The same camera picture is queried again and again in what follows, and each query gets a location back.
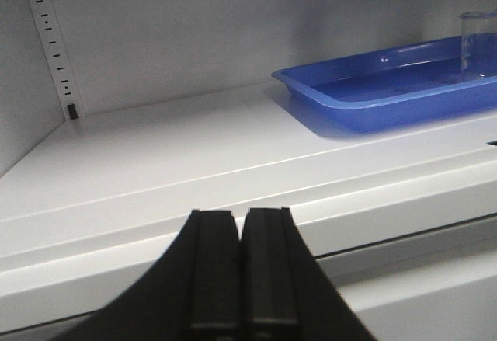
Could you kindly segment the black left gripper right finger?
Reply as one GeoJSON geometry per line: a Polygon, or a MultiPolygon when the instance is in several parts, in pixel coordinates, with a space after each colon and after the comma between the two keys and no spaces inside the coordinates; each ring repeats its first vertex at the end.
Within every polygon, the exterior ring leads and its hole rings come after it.
{"type": "Polygon", "coordinates": [[[287,208],[252,208],[242,231],[250,340],[372,340],[304,243],[287,208]]]}

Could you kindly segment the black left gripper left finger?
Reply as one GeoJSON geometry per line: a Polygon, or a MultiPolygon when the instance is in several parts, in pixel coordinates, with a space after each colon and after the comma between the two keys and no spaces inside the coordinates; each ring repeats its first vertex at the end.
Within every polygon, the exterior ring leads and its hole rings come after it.
{"type": "Polygon", "coordinates": [[[191,212],[134,284],[59,340],[235,340],[241,322],[239,242],[229,211],[191,212]]]}

